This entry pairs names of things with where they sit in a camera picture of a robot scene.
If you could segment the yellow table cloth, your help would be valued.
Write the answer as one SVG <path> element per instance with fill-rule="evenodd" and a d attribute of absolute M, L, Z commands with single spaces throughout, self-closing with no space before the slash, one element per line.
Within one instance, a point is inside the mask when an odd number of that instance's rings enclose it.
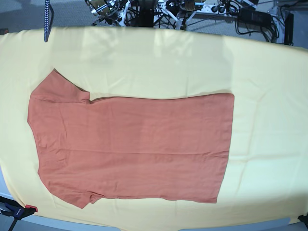
<path fill-rule="evenodd" d="M 52 196 L 26 121 L 31 92 L 56 69 L 93 99 L 235 97 L 231 148 L 216 204 L 104 200 L 84 209 Z M 249 39 L 170 29 L 55 27 L 0 38 L 0 167 L 12 197 L 38 215 L 178 231 L 292 222 L 308 210 L 308 52 Z"/>

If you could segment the blue black bar clamp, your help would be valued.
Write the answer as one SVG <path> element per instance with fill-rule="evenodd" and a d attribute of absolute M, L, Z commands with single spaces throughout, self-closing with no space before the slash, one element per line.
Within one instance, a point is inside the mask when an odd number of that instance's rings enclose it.
<path fill-rule="evenodd" d="M 12 231 L 14 229 L 17 221 L 20 221 L 37 212 L 38 209 L 36 206 L 25 205 L 25 207 L 23 207 L 15 200 L 2 196 L 0 197 L 0 214 L 13 218 L 13 222 L 11 223 L 8 231 Z"/>

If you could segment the black clamp at right corner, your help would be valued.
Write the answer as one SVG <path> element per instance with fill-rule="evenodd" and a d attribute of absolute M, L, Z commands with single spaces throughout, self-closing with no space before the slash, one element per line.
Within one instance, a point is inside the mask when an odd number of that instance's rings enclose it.
<path fill-rule="evenodd" d="M 308 229 L 308 215 L 300 215 L 297 218 L 300 222 L 303 222 Z"/>

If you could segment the black power adapter brick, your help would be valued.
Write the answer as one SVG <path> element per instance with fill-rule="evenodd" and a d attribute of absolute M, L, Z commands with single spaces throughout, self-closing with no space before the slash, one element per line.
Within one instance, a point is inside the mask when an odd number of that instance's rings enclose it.
<path fill-rule="evenodd" d="M 272 23 L 272 16 L 269 13 L 247 9 L 240 9 L 237 18 L 244 24 L 250 24 L 254 26 L 268 27 L 271 26 Z"/>

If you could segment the black box at right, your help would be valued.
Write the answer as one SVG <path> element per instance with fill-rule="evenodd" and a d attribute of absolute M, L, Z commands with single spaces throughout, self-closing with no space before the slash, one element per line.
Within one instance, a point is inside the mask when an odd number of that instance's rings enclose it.
<path fill-rule="evenodd" d="M 293 45 L 294 15 L 288 14 L 285 20 L 284 45 Z"/>

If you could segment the white power strip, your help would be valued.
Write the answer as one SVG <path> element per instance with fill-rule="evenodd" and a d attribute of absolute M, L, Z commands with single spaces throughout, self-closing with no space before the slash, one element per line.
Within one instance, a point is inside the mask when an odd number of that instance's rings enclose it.
<path fill-rule="evenodd" d="M 196 2 L 195 9 L 198 14 L 230 16 L 230 13 L 227 13 L 225 4 L 211 5 L 205 2 Z"/>

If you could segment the terracotta orange T-shirt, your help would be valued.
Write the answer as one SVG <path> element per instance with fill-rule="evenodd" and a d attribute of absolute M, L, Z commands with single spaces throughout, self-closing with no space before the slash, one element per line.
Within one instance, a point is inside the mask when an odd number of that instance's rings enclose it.
<path fill-rule="evenodd" d="M 52 71 L 31 93 L 38 175 L 59 199 L 162 198 L 216 203 L 225 175 L 234 95 L 90 99 Z"/>

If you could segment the black central stand post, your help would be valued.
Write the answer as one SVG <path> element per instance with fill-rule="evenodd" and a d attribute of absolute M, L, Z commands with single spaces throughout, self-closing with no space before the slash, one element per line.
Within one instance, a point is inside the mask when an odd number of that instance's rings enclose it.
<path fill-rule="evenodd" d="M 155 0 L 139 0 L 138 26 L 153 28 Z"/>

